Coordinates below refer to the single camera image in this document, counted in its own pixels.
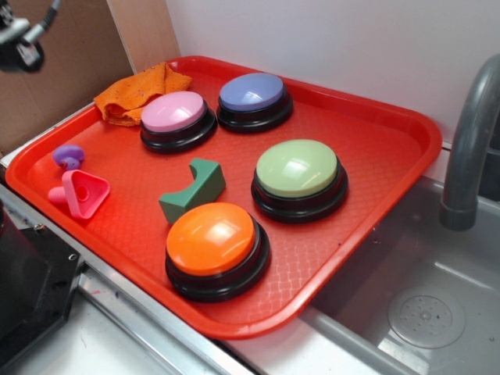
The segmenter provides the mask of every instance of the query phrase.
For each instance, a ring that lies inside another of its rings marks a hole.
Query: purple toy
[[[85,159],[85,153],[80,146],[64,145],[54,151],[52,158],[64,170],[78,170]]]

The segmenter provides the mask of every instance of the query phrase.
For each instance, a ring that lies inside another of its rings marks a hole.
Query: red tray
[[[191,90],[212,109],[221,87],[249,68],[205,57],[170,66],[193,77]],[[102,121],[84,110],[23,150],[7,169],[8,184],[111,266],[193,328],[219,339],[251,338],[296,316],[322,285],[408,191],[441,150],[441,134],[419,113],[283,78],[295,110],[282,126],[263,134],[234,134],[219,127],[189,152],[156,155],[143,147],[138,127]],[[254,207],[250,184],[257,160],[276,143],[308,138],[329,145],[349,177],[345,204],[315,223],[276,223]],[[74,220],[65,206],[47,199],[63,171],[52,152],[76,144],[86,152],[82,170],[111,184],[109,197],[88,221]],[[192,182],[189,162],[220,163],[227,188],[218,201],[248,210],[266,229],[272,261],[252,290],[227,302],[199,303],[180,297],[164,270],[170,225],[159,197]]]

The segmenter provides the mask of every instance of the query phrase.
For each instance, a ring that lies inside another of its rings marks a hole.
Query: orange cloth
[[[170,92],[187,90],[191,81],[191,77],[174,72],[166,62],[161,62],[118,80],[96,96],[94,102],[104,120],[132,127],[141,123],[142,109],[150,101]]]

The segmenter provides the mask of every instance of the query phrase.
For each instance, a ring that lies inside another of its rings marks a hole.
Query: sink basin
[[[441,192],[421,178],[311,306],[408,373],[498,373],[500,208],[480,198],[475,227],[450,231]]]

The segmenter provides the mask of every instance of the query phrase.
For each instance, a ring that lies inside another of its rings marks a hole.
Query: green block
[[[195,158],[189,167],[195,181],[184,190],[165,193],[159,199],[166,221],[171,224],[190,209],[214,202],[226,187],[219,163]]]

